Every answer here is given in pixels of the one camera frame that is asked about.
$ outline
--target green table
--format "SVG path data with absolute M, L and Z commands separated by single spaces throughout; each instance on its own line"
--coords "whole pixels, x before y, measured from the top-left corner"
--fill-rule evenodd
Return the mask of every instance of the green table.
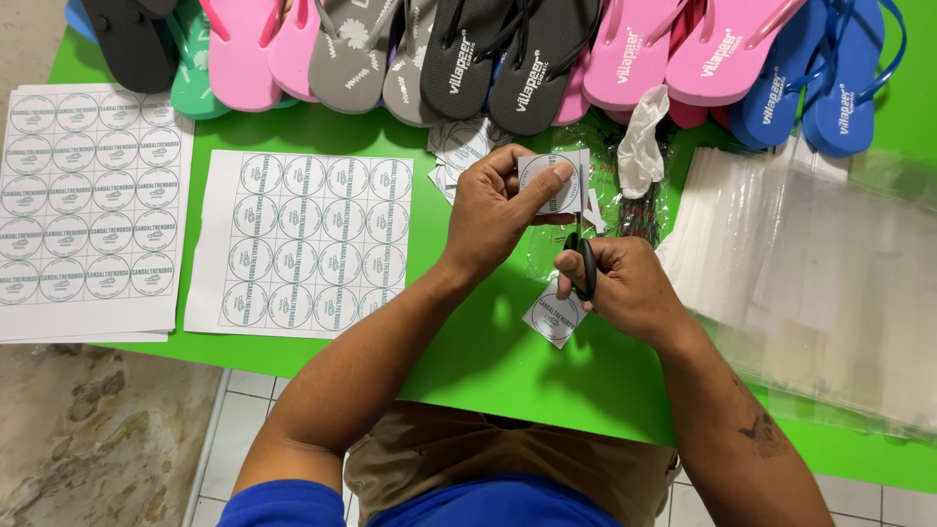
M 933 156 L 930 138 L 914 123 L 932 123 L 925 99 L 934 86 L 931 58 L 923 41 L 934 41 L 933 10 L 923 0 L 905 9 L 914 38 L 904 64 L 876 101 L 880 106 L 875 144 Z M 918 11 L 920 16 L 912 16 Z M 890 36 L 896 34 L 889 21 Z M 891 56 L 893 38 L 885 50 Z M 52 67 L 50 83 L 113 82 L 99 49 L 68 30 Z M 673 210 L 679 200 L 693 143 L 724 146 L 725 134 L 697 129 L 682 142 L 675 170 Z M 535 151 L 549 149 L 549 136 L 522 141 Z M 189 191 L 185 254 L 180 274 L 176 331 L 162 344 L 118 347 L 228 368 L 291 377 L 327 340 L 205 335 L 182 331 L 201 229 L 201 205 L 212 149 L 260 150 L 329 155 L 414 158 L 409 234 L 409 281 L 441 254 L 451 207 L 424 174 L 434 166 L 425 152 L 426 131 L 410 128 L 383 109 L 344 115 L 321 105 L 300 103 L 286 110 L 232 112 L 196 126 Z M 660 363 L 646 346 L 617 334 L 599 317 L 587 317 L 562 351 L 532 331 L 522 315 L 543 290 L 524 278 L 528 240 L 446 323 L 410 374 L 401 397 L 508 415 L 638 441 L 672 444 L 674 432 L 663 390 Z M 755 387 L 762 400 L 763 388 Z M 937 445 L 905 443 L 795 421 L 784 430 L 814 472 L 937 492 Z

